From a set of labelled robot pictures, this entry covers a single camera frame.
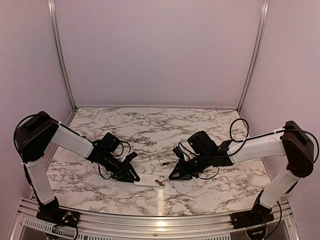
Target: marble surface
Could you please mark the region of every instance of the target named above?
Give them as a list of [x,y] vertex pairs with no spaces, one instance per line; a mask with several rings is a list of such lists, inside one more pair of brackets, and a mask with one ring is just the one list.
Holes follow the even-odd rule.
[[[168,176],[178,159],[172,149],[197,131],[206,131],[217,144],[229,139],[233,110],[189,108],[81,108],[70,128],[90,140],[112,132],[131,144],[138,156],[131,162],[138,174]],[[241,138],[245,127],[234,126]],[[217,172],[210,167],[201,175]],[[210,180],[166,182],[165,188],[136,186],[105,180],[96,163],[59,147],[47,175],[60,205],[80,210],[140,216],[189,216],[224,213],[251,208],[258,193],[270,183],[260,159],[221,167]]]

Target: white wall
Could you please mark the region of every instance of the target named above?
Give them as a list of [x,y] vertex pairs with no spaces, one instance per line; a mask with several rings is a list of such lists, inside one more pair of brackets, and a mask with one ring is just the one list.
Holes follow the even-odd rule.
[[8,239],[22,197],[30,195],[13,145],[16,124],[41,110],[71,114],[54,47],[47,1],[0,1],[0,239]]
[[[267,27],[243,116],[251,134],[265,133],[296,121],[320,140],[320,1],[272,0]],[[285,158],[266,161],[274,177]],[[320,161],[302,179],[289,202],[302,240],[320,236]]]
[[236,108],[261,0],[68,0],[56,11],[79,106]]

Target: marble pattern tabletop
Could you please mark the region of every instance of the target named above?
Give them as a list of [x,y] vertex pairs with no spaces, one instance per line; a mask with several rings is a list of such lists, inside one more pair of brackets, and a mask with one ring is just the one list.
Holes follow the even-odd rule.
[[[80,108],[70,128],[90,140],[111,132],[131,144],[138,156],[131,162],[139,174],[168,176],[177,157],[172,149],[179,141],[204,130],[217,144],[229,138],[231,122],[239,118],[234,110],[190,108]],[[234,137],[246,129],[234,125]],[[217,172],[210,167],[201,175]],[[61,206],[93,212],[139,216],[190,216],[224,213],[251,208],[258,193],[270,183],[260,159],[221,167],[210,180],[166,181],[174,190],[136,186],[105,180],[96,163],[58,147],[47,170],[50,185]]]

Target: vertical metal post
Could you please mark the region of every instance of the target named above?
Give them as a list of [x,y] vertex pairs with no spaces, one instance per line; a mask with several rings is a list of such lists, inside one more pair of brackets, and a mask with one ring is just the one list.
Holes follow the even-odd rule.
[[261,5],[261,12],[260,12],[260,18],[259,18],[259,24],[258,24],[258,31],[256,34],[253,54],[250,62],[250,67],[248,69],[248,73],[246,75],[245,83],[243,86],[243,90],[240,96],[240,100],[238,103],[237,111],[241,113],[241,111],[244,108],[246,99],[248,97],[249,88],[252,83],[252,79],[254,77],[258,56],[261,50],[261,46],[264,39],[265,29],[266,29],[266,22],[267,22],[267,13],[268,13],[268,6],[269,6],[269,0],[262,0]]
[[71,90],[71,85],[67,73],[67,68],[64,60],[64,55],[62,52],[61,47],[61,40],[59,36],[59,28],[58,28],[58,20],[57,20],[57,13],[56,13],[56,1],[55,0],[48,0],[48,7],[49,7],[49,13],[50,13],[50,19],[51,19],[51,27],[53,31],[53,38],[55,43],[55,50],[57,53],[58,61],[60,70],[62,73],[62,79],[65,87],[65,91],[69,100],[69,103],[71,105],[71,108],[73,111],[77,110],[77,106],[75,103],[75,99]]

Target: robotic arm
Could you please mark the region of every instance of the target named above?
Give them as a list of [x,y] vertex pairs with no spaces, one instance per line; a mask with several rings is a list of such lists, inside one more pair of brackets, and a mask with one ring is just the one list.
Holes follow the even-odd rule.
[[287,168],[282,170],[257,197],[252,210],[233,213],[231,220],[235,229],[265,224],[274,220],[272,207],[290,192],[301,178],[309,176],[314,169],[314,144],[305,131],[288,121],[283,128],[243,141],[227,140],[217,146],[204,132],[192,135],[188,143],[196,156],[186,161],[179,146],[173,151],[179,162],[169,176],[171,180],[198,178],[204,169],[232,166],[246,160],[267,156],[286,156]]
[[68,227],[76,227],[79,219],[78,212],[59,208],[59,202],[50,187],[43,160],[49,143],[68,149],[92,163],[100,164],[112,172],[113,179],[129,183],[140,181],[130,164],[138,154],[132,152],[122,160],[115,158],[111,153],[121,141],[109,132],[101,140],[92,142],[41,111],[21,126],[18,125],[13,138],[22,158],[28,183],[39,203],[38,219]]

